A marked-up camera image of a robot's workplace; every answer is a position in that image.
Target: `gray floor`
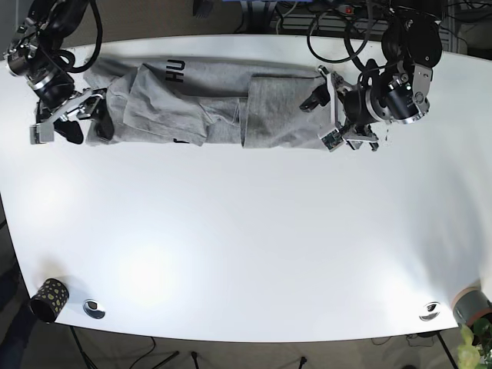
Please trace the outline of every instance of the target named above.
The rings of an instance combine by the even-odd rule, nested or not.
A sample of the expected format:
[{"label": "gray floor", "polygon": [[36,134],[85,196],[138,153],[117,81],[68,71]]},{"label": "gray floor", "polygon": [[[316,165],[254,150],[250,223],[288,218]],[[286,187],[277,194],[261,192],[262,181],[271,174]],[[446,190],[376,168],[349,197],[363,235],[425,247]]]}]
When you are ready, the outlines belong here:
[{"label": "gray floor", "polygon": [[[0,0],[2,10],[5,10],[0,19],[5,21],[0,29],[2,48],[11,37],[10,29],[15,26],[12,19],[15,20],[13,17],[16,9],[23,16],[30,3],[30,0],[18,1],[16,8],[13,0]],[[106,42],[169,35],[231,33],[241,21],[238,3],[215,2],[214,11],[208,19],[191,17],[192,0],[100,0],[98,4],[104,22]],[[94,21],[88,12],[81,27],[67,40],[66,45],[89,44],[94,39]],[[3,217],[0,206],[0,221]],[[0,231],[0,273],[5,270],[13,254],[8,230],[4,228]],[[20,301],[25,298],[27,294],[21,284],[15,300],[0,314],[0,339]],[[128,369],[135,358],[151,347],[148,337],[90,330],[80,330],[80,336],[85,350],[99,369]],[[460,342],[457,330],[445,331],[443,336],[455,354]],[[386,340],[387,338],[309,344],[234,344],[157,339],[158,348],[155,352],[139,362],[135,368],[151,368],[174,350],[179,350],[181,355],[167,366],[169,368],[192,369],[190,351],[197,351],[201,355],[201,367],[204,369],[297,369],[298,359],[303,355],[309,360],[306,369],[400,368],[405,364],[413,364],[418,368],[450,368],[437,340],[435,343],[431,339],[407,340],[406,337],[393,337],[388,342]],[[409,344],[431,347],[409,347]],[[38,324],[25,352],[22,368],[83,369],[84,365],[66,326]]]}]

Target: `gray cloth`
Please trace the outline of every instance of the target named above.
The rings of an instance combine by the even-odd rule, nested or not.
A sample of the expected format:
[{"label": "gray cloth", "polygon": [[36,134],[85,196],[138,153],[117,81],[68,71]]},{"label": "gray cloth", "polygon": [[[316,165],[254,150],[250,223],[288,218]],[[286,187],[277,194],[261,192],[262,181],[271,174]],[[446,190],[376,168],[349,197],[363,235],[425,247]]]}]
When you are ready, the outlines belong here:
[{"label": "gray cloth", "polygon": [[[108,87],[115,125],[109,143],[178,140],[325,149],[317,133],[329,122],[327,107],[311,113],[299,109],[324,83],[316,71],[193,58],[100,58],[85,80],[93,88]],[[103,143],[94,127],[87,142]]]}]

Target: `black cylindrical container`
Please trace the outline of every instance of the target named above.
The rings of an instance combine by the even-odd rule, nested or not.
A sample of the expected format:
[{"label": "black cylindrical container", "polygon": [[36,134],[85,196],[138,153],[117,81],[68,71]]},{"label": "black cylindrical container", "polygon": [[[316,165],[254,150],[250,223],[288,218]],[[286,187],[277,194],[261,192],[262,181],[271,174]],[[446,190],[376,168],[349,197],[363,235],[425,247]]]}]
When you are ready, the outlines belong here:
[{"label": "black cylindrical container", "polygon": [[394,119],[403,121],[419,114],[417,106],[412,98],[412,90],[408,88],[410,85],[402,85],[389,91],[385,97],[385,102],[390,109]]},{"label": "black cylindrical container", "polygon": [[351,122],[357,122],[360,125],[369,125],[370,123],[376,122],[367,110],[367,104],[364,96],[366,95],[366,91],[363,90],[360,93],[362,97],[362,109],[360,101],[359,92],[357,90],[349,91],[345,94],[344,99],[344,111],[348,120]]},{"label": "black cylindrical container", "polygon": [[29,85],[50,109],[55,109],[67,101],[75,90],[72,77],[59,70],[47,71],[37,79],[30,81]]},{"label": "black cylindrical container", "polygon": [[32,313],[45,323],[53,323],[68,301],[68,289],[59,280],[50,278],[29,302]]}]

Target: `metal bracket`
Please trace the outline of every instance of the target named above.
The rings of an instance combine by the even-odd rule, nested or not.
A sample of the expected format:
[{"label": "metal bracket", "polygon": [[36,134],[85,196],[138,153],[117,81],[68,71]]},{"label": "metal bracket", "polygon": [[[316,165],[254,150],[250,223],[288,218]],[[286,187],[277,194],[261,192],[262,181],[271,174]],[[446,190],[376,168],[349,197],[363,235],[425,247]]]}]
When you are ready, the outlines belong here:
[{"label": "metal bracket", "polygon": [[425,108],[425,99],[431,89],[432,73],[432,68],[420,64],[415,65],[414,82],[412,83],[413,100],[421,111]]},{"label": "metal bracket", "polygon": [[58,120],[68,120],[68,116],[78,112],[84,101],[90,98],[93,91],[88,88],[80,95],[70,98],[62,104],[53,114],[45,121],[40,121],[30,127],[31,144],[45,144],[55,140],[54,123]]}]

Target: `metal bolt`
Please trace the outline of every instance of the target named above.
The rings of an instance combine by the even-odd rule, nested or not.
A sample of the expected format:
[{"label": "metal bolt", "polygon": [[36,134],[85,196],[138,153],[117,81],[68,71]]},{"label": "metal bolt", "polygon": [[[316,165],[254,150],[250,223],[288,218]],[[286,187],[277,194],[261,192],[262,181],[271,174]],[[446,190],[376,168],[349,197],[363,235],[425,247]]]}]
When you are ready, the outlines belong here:
[{"label": "metal bolt", "polygon": [[415,94],[415,102],[422,104],[424,102],[424,94],[422,92],[417,92]]}]

